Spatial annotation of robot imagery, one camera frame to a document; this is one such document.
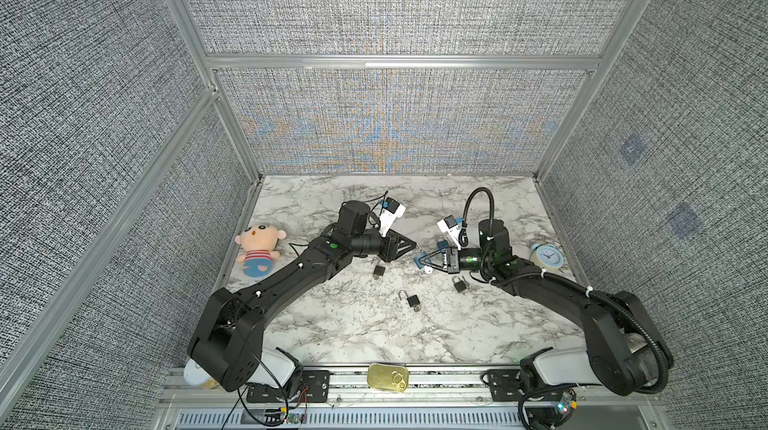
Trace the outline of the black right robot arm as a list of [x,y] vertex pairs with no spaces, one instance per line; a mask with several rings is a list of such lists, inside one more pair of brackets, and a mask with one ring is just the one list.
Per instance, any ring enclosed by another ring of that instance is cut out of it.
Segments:
[[521,361],[519,378],[525,391],[598,385],[626,396],[666,388],[674,359],[635,295],[585,287],[517,255],[501,220],[480,222],[476,247],[469,246],[464,223],[447,219],[438,226],[449,241],[416,257],[420,268],[450,275],[476,272],[482,282],[533,301],[582,331],[584,342],[578,347],[547,348]]

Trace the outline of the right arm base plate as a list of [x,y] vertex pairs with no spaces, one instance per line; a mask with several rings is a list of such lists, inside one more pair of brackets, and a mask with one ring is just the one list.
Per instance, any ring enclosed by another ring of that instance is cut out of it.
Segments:
[[541,391],[533,395],[532,401],[559,401],[564,390],[555,390],[554,385],[544,382],[530,369],[491,369],[483,372],[481,381],[489,388],[494,402],[518,402],[525,394]]

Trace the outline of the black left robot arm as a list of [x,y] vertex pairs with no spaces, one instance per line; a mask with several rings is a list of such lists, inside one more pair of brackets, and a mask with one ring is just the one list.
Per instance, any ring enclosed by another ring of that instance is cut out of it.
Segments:
[[389,263],[407,255],[416,243],[391,230],[384,210],[373,216],[361,201],[342,204],[336,222],[311,240],[292,262],[267,278],[236,292],[221,288],[209,298],[188,345],[185,379],[209,380],[227,392],[246,384],[266,385],[292,397],[299,389],[301,363],[288,352],[263,348],[269,323],[297,298],[346,268],[353,259],[376,256]]

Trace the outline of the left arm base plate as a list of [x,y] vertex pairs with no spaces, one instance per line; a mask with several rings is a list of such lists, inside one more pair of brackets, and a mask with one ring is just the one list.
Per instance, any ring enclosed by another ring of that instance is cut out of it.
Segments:
[[247,403],[284,402],[283,392],[288,394],[288,401],[296,403],[303,394],[309,403],[326,403],[330,387],[330,372],[326,370],[295,372],[284,385],[277,389],[266,384],[249,383],[245,400]]

